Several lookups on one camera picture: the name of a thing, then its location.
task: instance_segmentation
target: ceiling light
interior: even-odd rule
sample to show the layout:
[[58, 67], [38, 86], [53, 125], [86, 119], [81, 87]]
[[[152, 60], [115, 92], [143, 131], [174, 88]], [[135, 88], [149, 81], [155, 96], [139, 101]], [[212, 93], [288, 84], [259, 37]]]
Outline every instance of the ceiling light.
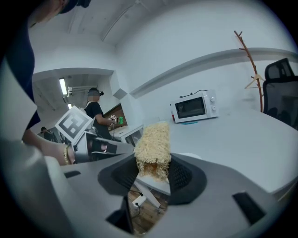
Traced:
[[67, 91], [66, 91], [66, 86], [65, 86], [64, 79], [59, 79], [59, 82], [60, 82], [60, 86], [61, 86], [61, 90], [62, 90], [63, 95], [66, 95]]

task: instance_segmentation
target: white ceiling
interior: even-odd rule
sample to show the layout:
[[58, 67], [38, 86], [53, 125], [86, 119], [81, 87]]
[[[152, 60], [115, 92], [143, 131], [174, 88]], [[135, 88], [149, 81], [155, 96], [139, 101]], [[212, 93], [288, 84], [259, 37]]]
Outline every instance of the white ceiling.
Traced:
[[[66, 75], [62, 76], [61, 78], [65, 79], [66, 87], [95, 86], [98, 84], [98, 80], [101, 78], [101, 76], [79, 74]], [[33, 95], [35, 103], [38, 107], [38, 113], [44, 113], [45, 111], [55, 111], [66, 107], [66, 104], [62, 98], [59, 79], [48, 78], [34, 82]], [[68, 100], [72, 105], [84, 107], [87, 100], [87, 91], [73, 93], [73, 96], [70, 96]]]
[[40, 27], [71, 34], [92, 34], [108, 44], [117, 45], [142, 19], [162, 7], [187, 0], [91, 0], [89, 7], [75, 7], [59, 14]]

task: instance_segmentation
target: person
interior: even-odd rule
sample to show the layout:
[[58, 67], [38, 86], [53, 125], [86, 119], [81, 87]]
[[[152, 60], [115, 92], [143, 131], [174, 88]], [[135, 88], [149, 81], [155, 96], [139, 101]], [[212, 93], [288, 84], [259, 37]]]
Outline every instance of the person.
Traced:
[[93, 87], [89, 89], [87, 96], [85, 111], [89, 117], [95, 118], [93, 126], [97, 129], [97, 135], [104, 139], [112, 139], [108, 126], [115, 124], [116, 120], [104, 118], [101, 106], [98, 103], [100, 92]]
[[71, 144], [71, 142], [61, 132], [59, 132], [59, 134], [60, 134], [61, 143], [66, 144], [66, 145]]
[[[5, 57], [18, 83], [33, 102], [34, 53], [29, 40], [28, 28], [36, 23], [49, 21], [59, 13], [69, 12], [76, 5], [87, 7], [88, 2], [87, 0], [44, 0], [16, 32]], [[37, 147], [45, 156], [56, 158], [60, 165], [73, 164], [75, 155], [70, 146], [48, 141], [30, 130], [38, 122], [40, 118], [35, 112], [23, 135], [23, 142]]]
[[43, 134], [44, 139], [58, 143], [55, 134], [52, 131], [47, 130], [44, 126], [41, 128], [41, 134]]

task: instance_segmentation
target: wooden floor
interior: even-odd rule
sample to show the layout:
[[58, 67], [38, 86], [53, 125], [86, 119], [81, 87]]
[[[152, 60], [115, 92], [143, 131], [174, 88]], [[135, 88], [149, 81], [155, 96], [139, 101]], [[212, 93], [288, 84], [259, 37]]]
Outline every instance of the wooden floor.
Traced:
[[[132, 186], [131, 190], [139, 192], [139, 190], [135, 186]], [[154, 226], [154, 224], [157, 223], [161, 217], [163, 217], [167, 210], [169, 197], [153, 189], [151, 190], [151, 192], [161, 205], [159, 208], [157, 208], [148, 200], [146, 200], [140, 206], [140, 215], [137, 215], [139, 213], [139, 209], [134, 207], [134, 205], [132, 204], [132, 202], [140, 194], [137, 192], [129, 192], [129, 211], [131, 217], [134, 217], [132, 218], [132, 223], [134, 226], [135, 235], [141, 236], [149, 231]]]

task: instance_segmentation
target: microwave oven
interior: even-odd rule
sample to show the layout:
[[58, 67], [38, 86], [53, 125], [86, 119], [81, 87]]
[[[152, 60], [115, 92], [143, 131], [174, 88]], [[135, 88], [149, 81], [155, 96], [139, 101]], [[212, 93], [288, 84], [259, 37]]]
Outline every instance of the microwave oven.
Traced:
[[215, 90], [199, 91], [170, 103], [176, 123], [218, 117]]

